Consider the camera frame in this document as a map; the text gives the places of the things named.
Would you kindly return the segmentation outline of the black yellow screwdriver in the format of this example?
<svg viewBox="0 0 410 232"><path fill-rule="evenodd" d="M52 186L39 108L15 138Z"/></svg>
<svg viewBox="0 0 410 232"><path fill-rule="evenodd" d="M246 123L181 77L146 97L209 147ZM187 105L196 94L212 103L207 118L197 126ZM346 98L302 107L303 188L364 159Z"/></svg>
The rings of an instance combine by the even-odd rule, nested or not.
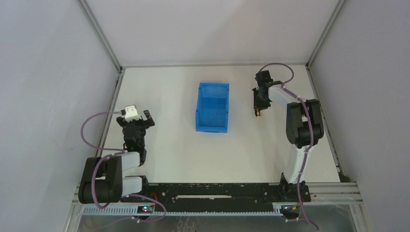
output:
<svg viewBox="0 0 410 232"><path fill-rule="evenodd" d="M260 110L259 109L255 109L255 116L257 118L260 118L261 114L260 114Z"/></svg>

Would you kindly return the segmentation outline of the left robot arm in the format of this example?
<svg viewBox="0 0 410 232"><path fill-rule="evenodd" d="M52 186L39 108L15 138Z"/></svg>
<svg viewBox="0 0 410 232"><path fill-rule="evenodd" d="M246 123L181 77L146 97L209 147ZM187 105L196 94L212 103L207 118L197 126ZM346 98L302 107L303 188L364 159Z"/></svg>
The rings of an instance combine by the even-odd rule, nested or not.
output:
<svg viewBox="0 0 410 232"><path fill-rule="evenodd" d="M123 176L123 172L144 165L146 161L146 130L155 125L148 110L142 117L133 106L117 113L117 123L122 128L123 148L114 154L88 158L80 182L78 199L82 204L95 204L103 209L117 203L123 196L144 191L148 180L144 175Z"/></svg>

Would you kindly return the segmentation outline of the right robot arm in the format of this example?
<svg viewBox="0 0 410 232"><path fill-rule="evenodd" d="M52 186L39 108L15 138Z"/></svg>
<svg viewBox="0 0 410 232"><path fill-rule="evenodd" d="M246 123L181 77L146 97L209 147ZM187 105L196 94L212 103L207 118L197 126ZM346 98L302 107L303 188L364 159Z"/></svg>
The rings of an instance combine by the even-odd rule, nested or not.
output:
<svg viewBox="0 0 410 232"><path fill-rule="evenodd" d="M286 108L285 133L294 145L280 186L285 193L299 192L304 184L304 170L311 151L324 136L320 102L305 100L288 90L281 81L262 81L253 90L253 109L256 117L268 109L271 102Z"/></svg>

